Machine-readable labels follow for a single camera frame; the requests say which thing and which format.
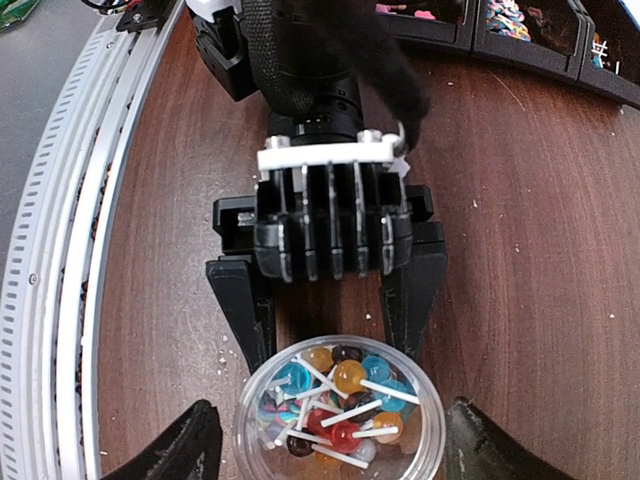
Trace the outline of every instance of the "red lollipop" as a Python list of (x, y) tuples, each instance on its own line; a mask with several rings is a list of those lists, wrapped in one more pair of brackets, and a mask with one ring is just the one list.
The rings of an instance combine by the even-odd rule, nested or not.
[(312, 410), (309, 412), (307, 416), (307, 428), (319, 437), (329, 438), (331, 435), (331, 431), (333, 427), (323, 427), (320, 425), (320, 422), (326, 420), (327, 418), (331, 418), (335, 415), (335, 413), (327, 412), (326, 410), (320, 410), (319, 408), (316, 410)]
[(340, 422), (334, 425), (331, 430), (331, 445), (336, 452), (353, 453), (360, 446), (362, 441), (353, 438), (353, 434), (360, 431), (360, 427), (351, 422)]

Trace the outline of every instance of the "wooden table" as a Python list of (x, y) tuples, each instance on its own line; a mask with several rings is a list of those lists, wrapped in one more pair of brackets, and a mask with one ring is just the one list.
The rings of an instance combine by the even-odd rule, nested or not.
[[(425, 370), (445, 405), (468, 396), (568, 474), (640, 478), (640, 113), (467, 59), (415, 65), (433, 112), (410, 181), (432, 187), (450, 254)], [(392, 129), (363, 96), (367, 124)], [(183, 18), (136, 132), (111, 241), (105, 472), (199, 398), (230, 431), (248, 373), (204, 264), (220, 253), (213, 200), (253, 191), (266, 114), (259, 95), (227, 97)], [(284, 288), (298, 306), (280, 308), (282, 344), (337, 330), (382, 338), (378, 282)], [(239, 478), (229, 443), (226, 480)]]

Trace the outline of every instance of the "black storage bin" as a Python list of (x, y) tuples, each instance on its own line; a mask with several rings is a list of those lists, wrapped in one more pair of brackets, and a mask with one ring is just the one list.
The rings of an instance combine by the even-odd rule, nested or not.
[[(576, 2), (588, 25), (579, 85), (640, 109), (640, 29), (618, 0)], [(594, 65), (596, 32), (607, 40), (608, 58), (620, 62), (618, 74)]]
[(584, 58), (587, 20), (573, 0), (522, 0), (523, 12), (546, 12), (549, 27), (529, 28), (534, 41), (499, 35), (487, 28), (487, 0), (478, 0), (477, 23), (471, 54), (523, 67), (565, 81), (577, 81)]
[(403, 42), (468, 54), (473, 42), (477, 1), (426, 0), (420, 9), (432, 12), (436, 20), (416, 18), (412, 13), (381, 14), (381, 18), (393, 36)]

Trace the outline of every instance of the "white cable track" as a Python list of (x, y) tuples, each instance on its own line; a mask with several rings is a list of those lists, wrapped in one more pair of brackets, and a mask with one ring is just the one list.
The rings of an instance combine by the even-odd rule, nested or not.
[(105, 17), (56, 102), (13, 229), (0, 296), (5, 480), (97, 480), (97, 360), (108, 245), (127, 153), (182, 10), (161, 30)]

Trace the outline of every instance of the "white lollipop stick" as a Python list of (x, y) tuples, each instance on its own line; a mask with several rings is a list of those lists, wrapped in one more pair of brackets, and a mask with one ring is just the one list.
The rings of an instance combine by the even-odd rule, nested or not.
[(273, 441), (273, 443), (275, 443), (279, 447), (284, 445), (284, 441), (287, 439), (287, 432), (291, 427), (293, 427), (293, 424), (296, 423), (297, 421), (298, 420), (291, 420), (289, 423), (287, 423), (287, 425), (282, 429), (282, 431), (280, 432), (280, 435), (278, 435), (278, 437)]
[(341, 408), (332, 407), (331, 405), (327, 405), (326, 403), (322, 403), (317, 400), (313, 400), (311, 402), (311, 406), (314, 408), (319, 408), (320, 410), (326, 410), (327, 412), (335, 413), (336, 415), (344, 413), (344, 410), (342, 410)]
[(311, 398), (307, 397), (302, 401), (302, 405), (300, 405), (300, 413), (298, 414), (298, 423), (296, 423), (295, 429), (300, 431), (304, 425), (304, 419), (307, 418), (307, 412), (309, 411), (309, 403), (311, 402)]
[(275, 443), (271, 441), (271, 439), (267, 436), (264, 430), (262, 429), (258, 430), (258, 437), (260, 437), (260, 440), (262, 440), (262, 443), (267, 450), (273, 450), (274, 448), (276, 448)]
[(374, 428), (373, 430), (361, 430), (355, 432), (353, 438), (379, 437), (382, 435), (395, 435), (400, 431), (398, 427)]
[(370, 382), (369, 380), (360, 380), (360, 385), (376, 392), (384, 393), (385, 395), (389, 395), (390, 397), (399, 398), (400, 400), (404, 400), (405, 402), (420, 405), (420, 399), (415, 395), (409, 395), (408, 393), (399, 392), (398, 390), (378, 385), (377, 383)]
[(373, 420), (369, 420), (368, 422), (365, 422), (360, 426), (360, 430), (371, 430), (374, 425), (375, 422)]
[(273, 380), (269, 385), (267, 385), (267, 390), (273, 390), (276, 387), (281, 387), (282, 385), (289, 385), (291, 383), (291, 379), (289, 377), (278, 378)]
[(361, 407), (354, 408), (353, 410), (341, 413), (340, 415), (336, 415), (335, 417), (326, 418), (320, 422), (320, 425), (322, 425), (323, 428), (327, 428), (331, 425), (335, 425), (336, 423), (340, 423), (343, 420), (348, 420), (349, 418), (356, 417), (361, 413), (368, 412), (369, 410), (373, 410), (374, 408), (378, 408), (381, 406), (382, 400), (375, 400), (371, 403), (367, 403), (366, 405), (362, 405)]
[(306, 392), (299, 393), (296, 395), (296, 400), (302, 400), (303, 398), (313, 397), (315, 395), (322, 395), (325, 392), (331, 390), (326, 385), (320, 385), (318, 388), (312, 388), (311, 390), (307, 390)]
[(314, 443), (321, 443), (323, 445), (331, 445), (331, 441), (327, 438), (316, 437), (315, 435), (309, 435), (308, 433), (299, 432), (297, 430), (289, 430), (287, 435), (290, 437), (301, 438), (302, 440), (309, 440)]
[(356, 458), (349, 457), (347, 455), (343, 455), (342, 453), (335, 452), (328, 448), (321, 447), (320, 445), (311, 445), (316, 452), (322, 453), (327, 457), (335, 458), (336, 460), (340, 460), (341, 462), (348, 463), (353, 465), (354, 467), (367, 469), (369, 468), (369, 464), (367, 462), (363, 462), (362, 460), (358, 460)]
[(345, 400), (347, 398), (349, 398), (349, 395), (347, 395), (346, 393), (344, 393), (341, 390), (338, 390), (338, 387), (336, 387), (336, 384), (333, 383), (331, 380), (329, 380), (327, 377), (325, 377), (324, 375), (322, 375), (322, 373), (320, 373), (316, 367), (314, 367), (313, 365), (311, 365), (309, 362), (307, 362), (304, 358), (302, 357), (296, 357), (295, 359), (296, 362), (298, 362), (300, 365), (302, 365), (304, 368), (306, 368), (307, 370), (309, 370), (309, 373), (311, 373), (311, 375), (313, 375), (314, 377), (316, 377), (318, 380), (320, 380), (322, 383), (324, 383), (327, 387), (329, 387), (331, 390), (333, 390), (334, 392), (336, 392), (338, 395), (340, 395), (342, 398), (344, 398)]

